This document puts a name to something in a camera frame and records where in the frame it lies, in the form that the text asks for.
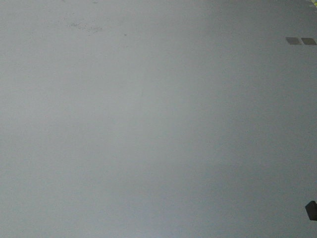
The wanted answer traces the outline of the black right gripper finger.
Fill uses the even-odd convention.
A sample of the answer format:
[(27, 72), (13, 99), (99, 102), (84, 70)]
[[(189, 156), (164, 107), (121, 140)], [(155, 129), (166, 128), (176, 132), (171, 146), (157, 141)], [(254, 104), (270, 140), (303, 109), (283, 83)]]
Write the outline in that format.
[(310, 201), (305, 206), (305, 210), (310, 220), (317, 220), (317, 203), (315, 201)]

